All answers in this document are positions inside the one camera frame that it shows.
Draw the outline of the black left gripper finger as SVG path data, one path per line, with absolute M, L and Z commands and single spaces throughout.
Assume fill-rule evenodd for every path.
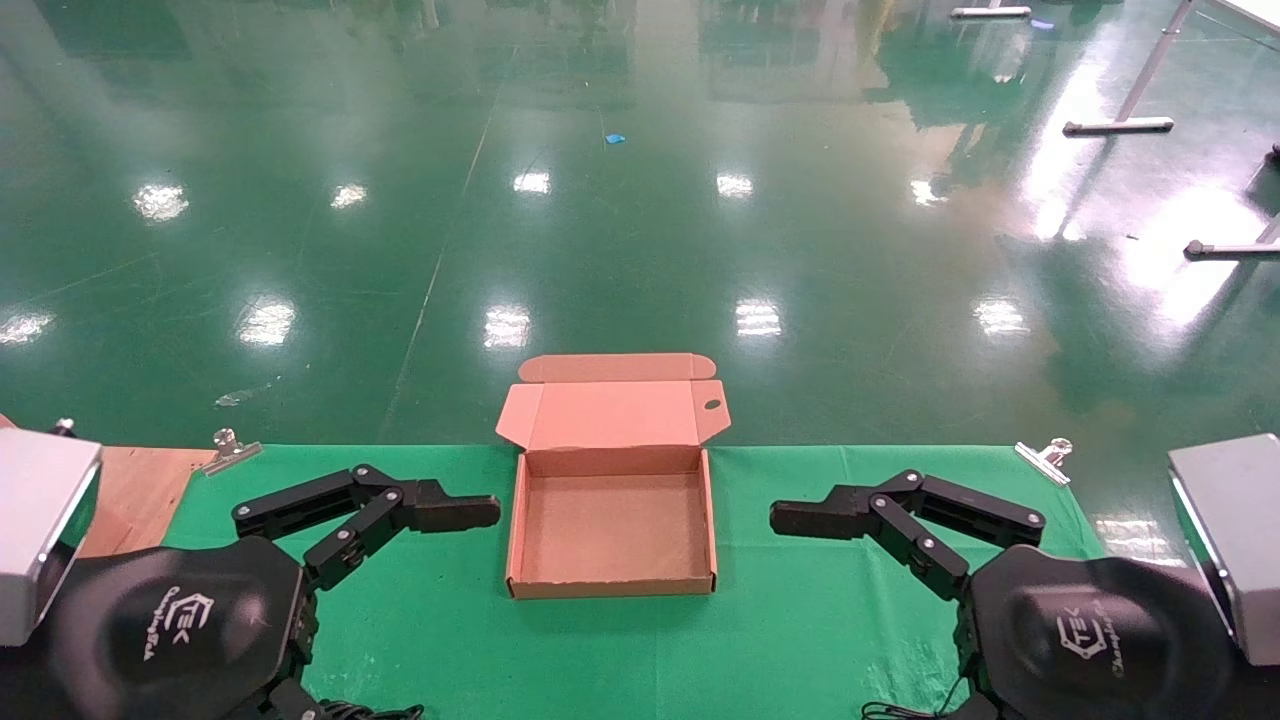
M 303 553 L 311 591 L 330 591 L 403 530 L 421 534 L 494 527 L 492 495 L 452 496 L 439 480 L 399 480 L 362 464 L 244 501 L 232 511 L 238 537 L 276 541 L 340 524 Z

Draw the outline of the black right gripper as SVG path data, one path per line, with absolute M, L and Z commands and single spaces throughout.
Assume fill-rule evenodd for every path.
M 972 691 L 948 720 L 1206 719 L 1234 643 L 1196 571 L 1016 546 L 968 582 Z

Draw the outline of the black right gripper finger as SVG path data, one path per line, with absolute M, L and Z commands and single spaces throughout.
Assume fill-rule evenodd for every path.
M 969 564 L 927 523 L 1002 550 L 1037 547 L 1044 532 L 1029 507 L 914 469 L 878 486 L 833 486 L 819 502 L 778 500 L 769 523 L 778 536 L 870 538 L 943 601 L 963 594 Z

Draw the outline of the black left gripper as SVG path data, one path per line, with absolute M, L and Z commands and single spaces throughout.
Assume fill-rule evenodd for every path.
M 82 562 L 45 618 L 49 719 L 328 719 L 303 569 L 261 538 Z

